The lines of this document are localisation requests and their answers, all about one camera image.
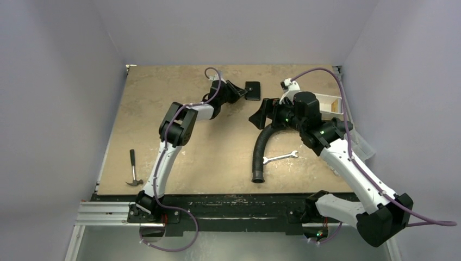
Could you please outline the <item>black leather card holder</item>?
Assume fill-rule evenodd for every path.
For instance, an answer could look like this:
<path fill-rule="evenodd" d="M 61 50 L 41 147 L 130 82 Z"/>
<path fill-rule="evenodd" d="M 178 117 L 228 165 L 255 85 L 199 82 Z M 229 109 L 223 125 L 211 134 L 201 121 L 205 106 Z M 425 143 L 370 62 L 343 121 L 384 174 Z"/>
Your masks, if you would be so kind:
<path fill-rule="evenodd" d="M 245 82 L 245 99 L 248 101 L 260 101 L 261 99 L 261 83 L 258 81 Z"/>

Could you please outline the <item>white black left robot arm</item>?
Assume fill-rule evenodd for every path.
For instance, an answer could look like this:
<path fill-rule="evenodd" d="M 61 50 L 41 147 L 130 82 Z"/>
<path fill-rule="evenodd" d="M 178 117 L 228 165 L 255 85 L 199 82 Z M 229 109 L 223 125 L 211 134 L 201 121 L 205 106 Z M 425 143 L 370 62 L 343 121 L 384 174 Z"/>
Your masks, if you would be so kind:
<path fill-rule="evenodd" d="M 216 118 L 224 104 L 233 104 L 246 93 L 231 81 L 218 79 L 212 81 L 208 94 L 200 102 L 171 104 L 159 127 L 160 144 L 151 175 L 135 200 L 141 216 L 148 222 L 161 218 L 167 179 L 180 150 L 190 141 L 195 123 Z"/>

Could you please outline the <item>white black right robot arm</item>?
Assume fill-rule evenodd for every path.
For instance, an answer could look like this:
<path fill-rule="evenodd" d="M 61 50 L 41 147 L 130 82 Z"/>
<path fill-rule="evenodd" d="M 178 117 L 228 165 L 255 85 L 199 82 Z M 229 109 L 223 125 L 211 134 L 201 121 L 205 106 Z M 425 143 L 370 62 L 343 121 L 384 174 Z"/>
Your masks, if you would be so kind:
<path fill-rule="evenodd" d="M 413 200 L 397 194 L 373 174 L 364 174 L 365 164 L 348 150 L 346 133 L 350 121 L 324 119 L 320 102 L 312 92 L 301 91 L 293 98 L 265 98 L 249 117 L 260 130 L 253 150 L 252 180 L 262 183 L 263 152 L 270 135 L 292 129 L 304 145 L 323 159 L 348 184 L 357 197 L 352 202 L 321 190 L 306 199 L 301 220 L 332 218 L 357 229 L 362 239 L 379 247 L 408 226 Z"/>

